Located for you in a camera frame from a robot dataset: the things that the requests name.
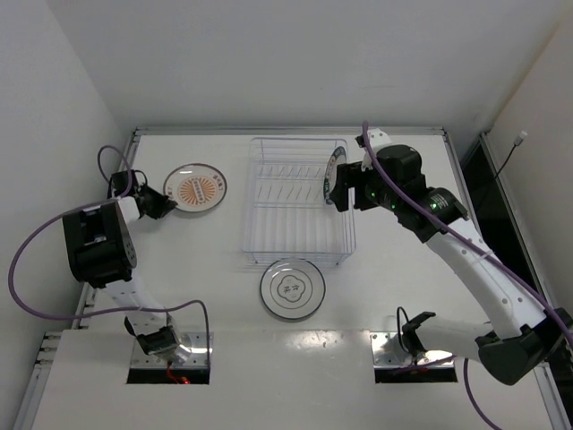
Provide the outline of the green rimmed white plate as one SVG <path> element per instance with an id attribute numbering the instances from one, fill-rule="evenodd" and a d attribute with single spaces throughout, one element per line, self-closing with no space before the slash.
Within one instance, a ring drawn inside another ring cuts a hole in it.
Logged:
<path id="1" fill-rule="evenodd" d="M 323 179 L 323 197 L 325 203 L 332 205 L 333 201 L 330 199 L 330 194 L 333 191 L 338 174 L 338 166 L 341 164 L 346 164 L 347 154 L 346 149 L 343 146 L 337 146 L 337 148 L 332 152 L 329 157 L 329 161 L 325 168 L 324 179 Z"/>

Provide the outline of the orange sunburst plate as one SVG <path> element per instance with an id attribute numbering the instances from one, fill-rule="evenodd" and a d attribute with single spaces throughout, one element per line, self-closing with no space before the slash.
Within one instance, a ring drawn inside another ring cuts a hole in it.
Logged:
<path id="1" fill-rule="evenodd" d="M 209 164 L 189 163 L 170 172 L 163 192 L 176 203 L 176 208 L 189 213 L 210 211 L 227 195 L 227 179 Z"/>

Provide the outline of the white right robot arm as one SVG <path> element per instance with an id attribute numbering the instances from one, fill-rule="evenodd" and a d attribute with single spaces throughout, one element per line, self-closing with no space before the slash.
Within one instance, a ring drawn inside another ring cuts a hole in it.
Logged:
<path id="1" fill-rule="evenodd" d="M 559 346 L 560 328 L 572 326 L 571 316 L 562 308 L 547 311 L 495 266 L 496 256 L 456 196 L 427 186 L 415 149 L 399 144 L 374 151 L 400 190 L 386 183 L 369 158 L 348 163 L 344 152 L 335 150 L 324 178 L 326 201 L 340 212 L 376 207 L 391 211 L 453 270 L 488 317 L 486 323 L 472 324 L 422 312 L 400 329 L 397 352 L 417 359 L 427 350 L 442 349 L 482 364 L 500 383 L 515 384 Z"/>

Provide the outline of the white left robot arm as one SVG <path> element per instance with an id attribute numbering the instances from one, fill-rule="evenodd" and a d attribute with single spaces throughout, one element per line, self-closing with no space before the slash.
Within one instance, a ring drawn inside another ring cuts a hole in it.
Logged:
<path id="1" fill-rule="evenodd" d="M 129 226 L 144 217 L 166 217 L 176 202 L 139 182 L 138 173 L 113 174 L 108 201 L 64 215 L 64 241 L 72 275 L 113 300 L 144 354 L 172 364 L 179 360 L 182 338 L 170 312 L 147 291 L 136 272 Z"/>

